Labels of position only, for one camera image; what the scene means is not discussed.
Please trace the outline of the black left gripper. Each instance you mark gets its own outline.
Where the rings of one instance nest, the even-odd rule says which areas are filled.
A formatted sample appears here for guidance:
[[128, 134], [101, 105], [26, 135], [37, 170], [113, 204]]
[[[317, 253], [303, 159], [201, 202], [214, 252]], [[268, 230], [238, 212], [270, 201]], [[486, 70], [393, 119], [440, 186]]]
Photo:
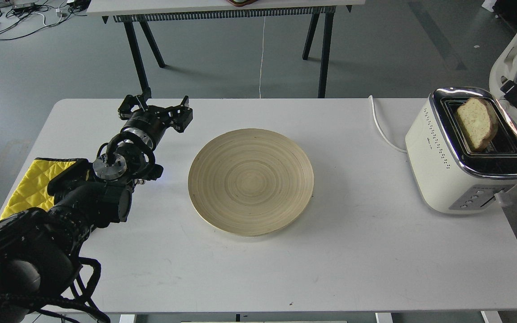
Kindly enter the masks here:
[[149, 99], [150, 94], [125, 96], [118, 108], [118, 117], [126, 121], [122, 131], [137, 135], [148, 147], [155, 148], [169, 127], [184, 133], [193, 120], [193, 109], [189, 106], [189, 96], [184, 96], [179, 105], [168, 108], [148, 106]]

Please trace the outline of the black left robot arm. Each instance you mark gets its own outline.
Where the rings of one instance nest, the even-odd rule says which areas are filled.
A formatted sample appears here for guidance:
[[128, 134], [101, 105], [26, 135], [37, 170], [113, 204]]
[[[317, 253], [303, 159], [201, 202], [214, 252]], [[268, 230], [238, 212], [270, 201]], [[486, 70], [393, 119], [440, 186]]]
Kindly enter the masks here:
[[74, 322], [46, 306], [110, 321], [92, 300], [101, 264], [80, 250], [95, 229], [127, 221], [135, 186], [162, 175], [154, 150], [164, 133], [182, 133], [193, 120], [188, 96], [168, 108], [147, 104], [150, 97], [150, 88], [125, 97], [118, 109], [124, 127], [94, 162], [76, 159], [50, 181], [49, 210], [30, 207], [0, 220], [0, 323], [20, 323], [33, 312]]

